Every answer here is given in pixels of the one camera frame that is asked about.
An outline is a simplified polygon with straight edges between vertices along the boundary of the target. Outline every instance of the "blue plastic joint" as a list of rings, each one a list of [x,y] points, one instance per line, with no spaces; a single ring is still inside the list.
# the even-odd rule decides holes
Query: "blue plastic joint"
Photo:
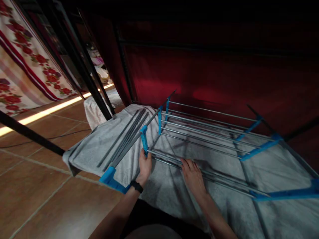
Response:
[[[260,116],[260,115],[258,115],[258,116],[256,117],[256,120],[257,120],[257,121],[254,122],[254,123],[249,127],[249,129],[247,129],[247,130],[244,131],[245,133],[249,133],[249,132],[251,132],[254,128],[256,128],[256,127],[261,123],[261,121],[263,120],[263,117]],[[244,134],[239,135],[239,136],[236,138],[236,140],[237,140],[237,141],[240,141],[240,140],[242,140],[244,137],[245,137]]]
[[[312,179],[309,188],[268,193],[270,197],[252,191],[250,194],[256,197],[255,201],[319,198],[319,179]]]
[[[159,107],[159,112],[158,112],[158,116],[159,116],[159,134],[162,133],[162,110],[163,110],[163,106]]]
[[[114,167],[109,167],[107,171],[103,174],[103,176],[99,179],[100,183],[104,183],[110,188],[113,188],[123,194],[125,194],[129,188],[130,185],[127,187],[124,187],[122,184],[120,184],[118,181],[115,181],[114,174],[116,172],[116,169]]]
[[[252,151],[249,152],[250,154],[245,154],[244,156],[241,156],[240,161],[243,162],[247,159],[250,159],[256,154],[259,154],[260,152],[265,151],[266,149],[269,149],[272,146],[275,146],[276,144],[279,143],[279,141],[283,140],[283,138],[278,133],[274,133],[271,138],[274,139],[275,141],[268,141],[262,144],[260,148],[253,149]]]
[[[148,153],[147,151],[149,149],[149,147],[147,146],[146,131],[147,131],[147,126],[145,125],[140,130],[140,132],[142,133],[141,138],[142,138],[142,144],[143,144],[143,148],[145,152],[145,157],[147,157],[147,153]]]
[[[168,114],[168,107],[169,107],[169,101],[170,101],[170,96],[167,98],[166,101],[166,113]]]

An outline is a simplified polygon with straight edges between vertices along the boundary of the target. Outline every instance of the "forearm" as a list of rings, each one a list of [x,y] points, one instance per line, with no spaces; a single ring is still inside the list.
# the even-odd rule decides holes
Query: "forearm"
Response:
[[[217,239],[237,238],[208,193],[195,197]]]
[[[142,187],[144,187],[146,181],[147,179],[141,176],[136,179],[136,182]],[[140,193],[134,187],[131,187],[118,204],[100,222],[89,238],[119,238],[139,196]]]

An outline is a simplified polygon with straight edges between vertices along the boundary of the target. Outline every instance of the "gray blanket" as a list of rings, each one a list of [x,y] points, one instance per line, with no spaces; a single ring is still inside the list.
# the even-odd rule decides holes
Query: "gray blanket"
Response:
[[[68,166],[73,165],[81,170],[102,176],[102,168],[110,159],[118,144],[100,168],[96,168],[96,165],[135,111],[142,108],[146,108],[150,113],[145,121],[147,122],[155,110],[151,107],[132,104],[117,114],[116,118],[97,126],[90,135],[65,152],[63,155],[64,162]],[[166,128],[177,129],[176,126],[169,124],[166,125]],[[185,132],[182,128],[179,128],[178,131]],[[215,132],[230,137],[227,132]],[[198,133],[190,131],[187,133],[199,136]],[[174,135],[174,133],[168,131],[166,131],[166,134]],[[155,117],[148,126],[147,139],[149,146],[153,144],[157,135],[158,117]],[[200,135],[200,137],[234,147],[231,141],[207,137],[205,135]],[[262,140],[249,137],[245,137],[243,141],[254,144],[263,143]],[[207,145],[237,155],[236,151],[211,144]],[[252,149],[242,145],[239,147],[247,151]],[[130,183],[138,171],[138,157],[141,148],[142,142],[139,139],[116,167],[114,178],[124,186]],[[202,169],[208,171],[213,168],[236,178],[245,179],[239,160],[228,155],[164,135],[159,138],[155,145],[155,150],[176,157],[194,159]],[[299,163],[296,162],[287,150],[279,145],[245,161],[244,166],[247,168],[250,180],[258,185],[259,189],[266,192],[304,188],[310,185],[308,173],[301,168]],[[249,197],[212,182],[205,183],[208,192],[218,205],[222,215],[239,238],[265,237],[256,209]],[[188,223],[192,223],[205,232],[210,232],[203,213],[185,186],[182,173],[174,167],[153,160],[152,174],[140,198],[153,207],[159,208]],[[319,199],[258,202],[258,206],[266,226],[266,235],[269,235],[270,238],[318,238]]]

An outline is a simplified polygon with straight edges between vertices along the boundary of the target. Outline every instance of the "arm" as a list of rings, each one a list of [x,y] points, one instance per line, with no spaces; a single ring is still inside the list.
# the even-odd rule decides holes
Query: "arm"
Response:
[[[140,174],[137,177],[136,182],[144,187],[147,179],[151,174],[151,153],[148,153],[146,158],[144,149],[142,149],[140,153],[139,163]],[[131,187],[121,198],[118,204],[100,222],[89,239],[119,238],[139,196],[140,193],[135,190],[134,187]]]
[[[186,185],[203,211],[214,236],[217,239],[237,238],[223,218],[213,199],[207,193],[198,165],[190,159],[182,159],[182,163]]]

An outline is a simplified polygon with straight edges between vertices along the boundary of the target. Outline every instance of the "black wristwatch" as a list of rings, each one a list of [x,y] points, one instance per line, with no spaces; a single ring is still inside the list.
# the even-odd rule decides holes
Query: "black wristwatch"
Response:
[[[138,182],[136,182],[135,180],[131,181],[130,186],[133,186],[135,188],[135,190],[139,191],[140,193],[143,192],[142,186]]]

